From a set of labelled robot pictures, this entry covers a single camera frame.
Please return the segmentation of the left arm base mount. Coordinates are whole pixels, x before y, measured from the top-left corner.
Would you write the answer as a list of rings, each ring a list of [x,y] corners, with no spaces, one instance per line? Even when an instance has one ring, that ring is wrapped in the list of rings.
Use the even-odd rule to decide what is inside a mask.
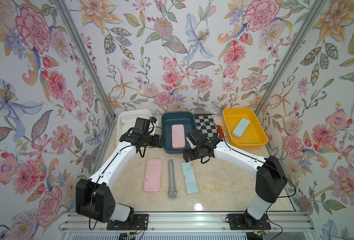
[[[149,224],[149,214],[136,213],[134,208],[129,207],[129,215],[125,221],[109,220],[108,231],[146,231]]]

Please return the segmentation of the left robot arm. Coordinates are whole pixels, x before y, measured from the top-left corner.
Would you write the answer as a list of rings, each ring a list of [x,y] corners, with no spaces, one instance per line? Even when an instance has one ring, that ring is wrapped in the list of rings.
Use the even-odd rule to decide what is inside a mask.
[[[135,126],[119,139],[117,148],[110,158],[89,179],[76,184],[76,213],[91,220],[107,223],[134,221],[134,209],[115,201],[111,188],[127,163],[140,154],[145,156],[147,148],[162,148],[164,135],[154,133],[157,119],[137,118]]]

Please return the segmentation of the pink pencil case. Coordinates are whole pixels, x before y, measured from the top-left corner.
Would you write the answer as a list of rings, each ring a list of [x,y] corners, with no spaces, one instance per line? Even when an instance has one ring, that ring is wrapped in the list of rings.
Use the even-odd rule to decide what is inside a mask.
[[[144,180],[144,192],[158,193],[161,188],[162,160],[148,159]]]
[[[172,125],[172,148],[173,150],[181,150],[185,148],[184,125]]]

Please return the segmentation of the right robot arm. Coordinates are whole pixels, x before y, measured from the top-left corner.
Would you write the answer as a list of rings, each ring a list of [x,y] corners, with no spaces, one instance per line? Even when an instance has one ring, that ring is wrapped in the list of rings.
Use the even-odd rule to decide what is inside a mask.
[[[252,155],[231,146],[220,137],[208,138],[200,130],[187,134],[189,149],[183,151],[185,162],[217,158],[247,171],[255,178],[255,196],[244,213],[246,219],[259,221],[280,197],[288,179],[279,160]]]

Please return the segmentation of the white pencil case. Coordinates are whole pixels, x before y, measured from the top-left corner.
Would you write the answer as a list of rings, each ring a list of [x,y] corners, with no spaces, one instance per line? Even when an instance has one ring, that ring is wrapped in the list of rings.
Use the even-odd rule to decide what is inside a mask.
[[[149,119],[151,116],[149,115],[124,115],[121,117],[121,123],[123,124],[131,124],[135,123],[137,118],[141,119]]]

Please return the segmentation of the light blue pencil case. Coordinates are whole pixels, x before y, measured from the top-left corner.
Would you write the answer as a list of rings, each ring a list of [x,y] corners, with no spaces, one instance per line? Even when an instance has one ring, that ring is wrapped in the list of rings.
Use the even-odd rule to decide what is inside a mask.
[[[235,129],[232,131],[232,135],[236,138],[241,138],[246,129],[248,128],[250,121],[247,119],[241,119]]]
[[[195,179],[194,171],[192,164],[189,163],[181,163],[181,168],[183,172],[184,182],[186,186],[186,191],[188,195],[197,194],[199,192],[198,185]]]

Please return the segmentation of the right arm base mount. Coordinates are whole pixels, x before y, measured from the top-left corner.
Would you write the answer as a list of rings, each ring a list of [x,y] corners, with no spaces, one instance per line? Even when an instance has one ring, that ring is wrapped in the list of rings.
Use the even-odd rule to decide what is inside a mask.
[[[263,214],[259,220],[254,219],[247,211],[244,213],[228,214],[225,217],[225,222],[229,224],[231,230],[260,232],[271,230],[267,214]]]

